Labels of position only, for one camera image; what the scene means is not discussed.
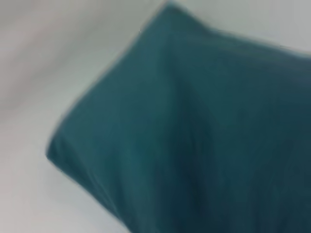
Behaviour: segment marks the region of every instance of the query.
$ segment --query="pillow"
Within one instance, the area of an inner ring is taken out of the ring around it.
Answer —
[[[133,233],[311,232],[311,62],[167,5],[47,157]]]

